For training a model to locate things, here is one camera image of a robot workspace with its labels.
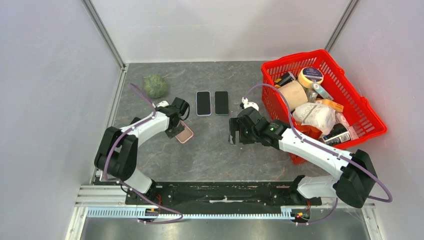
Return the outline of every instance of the pink smartphone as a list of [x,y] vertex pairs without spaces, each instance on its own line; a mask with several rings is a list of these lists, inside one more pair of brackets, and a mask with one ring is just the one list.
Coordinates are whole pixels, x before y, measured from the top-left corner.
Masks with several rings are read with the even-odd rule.
[[183,126],[184,126],[184,130],[180,133],[178,133],[175,138],[182,144],[185,144],[188,140],[190,140],[194,133],[193,131],[183,122],[183,121],[179,121]]

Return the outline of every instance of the red basket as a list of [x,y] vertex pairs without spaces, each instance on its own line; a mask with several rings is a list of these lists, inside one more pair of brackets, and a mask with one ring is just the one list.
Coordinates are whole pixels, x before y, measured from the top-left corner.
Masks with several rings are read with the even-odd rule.
[[[265,62],[262,65],[263,83],[274,85],[274,80],[285,72],[291,71],[297,76],[304,67],[314,67],[321,70],[324,74],[324,81],[321,85],[334,98],[336,103],[344,106],[343,115],[358,134],[358,139],[335,145],[335,148],[347,149],[387,132],[386,125],[370,106],[368,100],[358,94],[345,77],[345,71],[323,49],[296,53],[278,60]],[[277,92],[269,87],[263,87],[262,101],[272,119],[289,122],[286,105]],[[294,164],[305,162],[303,158],[293,156],[291,156],[291,160]]]

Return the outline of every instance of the marble floor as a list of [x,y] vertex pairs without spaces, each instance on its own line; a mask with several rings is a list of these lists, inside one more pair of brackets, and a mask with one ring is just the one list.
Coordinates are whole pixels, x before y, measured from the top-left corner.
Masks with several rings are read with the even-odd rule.
[[[194,137],[185,144],[159,133],[138,150],[137,167],[155,181],[291,181],[297,175],[327,175],[307,162],[294,165],[286,152],[257,144],[230,145],[229,118],[239,113],[241,98],[255,84],[262,82],[260,61],[132,63],[128,67],[120,97],[115,127],[129,125],[134,117],[144,118],[150,106],[136,95],[129,83],[140,87],[144,77],[159,75],[168,84],[163,100],[175,97],[186,100],[192,111],[184,122]],[[196,92],[210,91],[212,115],[196,116]],[[214,92],[228,91],[230,115],[213,113]],[[263,116],[270,119],[261,101],[261,88],[249,100],[259,104]]]

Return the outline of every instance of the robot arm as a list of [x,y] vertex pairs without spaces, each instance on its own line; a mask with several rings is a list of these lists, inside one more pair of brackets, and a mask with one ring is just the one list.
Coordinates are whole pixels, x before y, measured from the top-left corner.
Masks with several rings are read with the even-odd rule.
[[[159,103],[155,109],[155,116],[153,116],[154,113],[152,112],[144,119],[135,118],[129,126],[122,128],[108,127],[100,142],[94,165],[103,171],[107,156],[115,141],[124,132],[132,129],[118,143],[117,147],[120,147],[120,150],[113,150],[107,174],[120,179],[142,194],[147,193],[155,183],[136,167],[138,148],[158,133],[165,132],[169,138],[173,138],[181,133],[184,130],[184,126],[180,123],[180,120],[187,110],[188,117],[190,113],[189,107],[189,104],[185,100],[176,97],[171,105],[166,101]],[[151,120],[140,124],[150,117],[152,117]]]
[[301,180],[294,181],[297,184],[296,190],[307,199],[338,197],[346,204],[361,208],[375,184],[375,181],[365,173],[340,159],[340,156],[352,159],[377,176],[370,157],[364,151],[358,150],[353,154],[328,146],[300,133],[304,139],[338,154],[333,155],[299,139],[288,124],[278,119],[268,122],[254,107],[243,109],[237,118],[230,119],[229,125],[231,144],[236,144],[236,132],[238,131],[240,143],[261,143],[266,147],[293,153],[331,174],[331,176],[320,177],[298,176]]

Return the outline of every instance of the metal frame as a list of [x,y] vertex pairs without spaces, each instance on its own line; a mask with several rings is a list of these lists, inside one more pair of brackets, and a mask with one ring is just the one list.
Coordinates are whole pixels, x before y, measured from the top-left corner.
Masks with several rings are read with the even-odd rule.
[[[119,105],[119,102],[121,100],[122,90],[124,89],[124,82],[125,82],[125,77],[127,76],[127,72],[128,72],[128,66],[125,66],[120,72],[120,76],[119,76],[118,84],[117,84],[117,87],[116,87],[115,95],[113,97],[113,102],[112,102],[112,105],[110,106],[109,118],[107,119],[106,127],[110,127],[114,124],[115,117],[116,117],[117,111],[118,111],[118,105]],[[93,172],[93,174],[92,174],[91,179],[90,179],[90,184],[93,184],[94,179],[96,177],[96,173],[98,172],[97,168],[96,168],[96,166],[94,166],[94,164],[93,164],[93,167],[92,167],[92,172]]]
[[327,52],[330,52],[333,48],[334,44],[336,43],[337,39],[340,36],[340,33],[345,28],[346,22],[351,17],[352,12],[355,10],[356,6],[358,5],[358,2],[360,0],[350,0],[349,4],[347,5],[346,9],[343,12],[343,15],[341,15],[340,20],[337,23],[337,26],[335,27],[333,33],[330,36],[330,39],[328,40],[327,44],[325,45],[325,50]]
[[96,8],[94,7],[92,1],[81,0],[81,2],[84,4],[84,7],[85,9],[87,9],[87,12],[90,15],[91,19],[93,20],[95,27],[97,28],[98,32],[100,33],[101,37],[103,38],[104,42],[106,43],[107,47],[112,53],[113,58],[116,61],[116,64],[118,64],[121,70],[124,70],[126,64],[124,60],[122,59],[121,55],[119,54],[114,42],[112,41],[111,36],[106,30],[105,25],[103,24],[99,16],[99,13],[96,11]]
[[[136,218],[138,214],[146,217],[143,212],[145,209],[156,208],[153,205],[125,205],[126,194],[120,186],[108,185],[82,185],[79,189],[78,197],[71,222],[66,233],[66,240],[79,240],[83,232],[86,218]],[[314,209],[331,209],[334,205],[333,198],[322,198],[322,205],[312,206]],[[185,219],[281,219],[287,220],[292,210],[304,209],[304,206],[284,206],[281,208],[281,214],[187,214]],[[340,201],[338,209],[349,209],[351,206]],[[367,199],[362,213],[365,218],[366,228],[371,240],[383,240],[383,235],[379,228],[376,217],[376,206],[374,201]],[[159,218],[175,218],[174,214],[163,214]]]

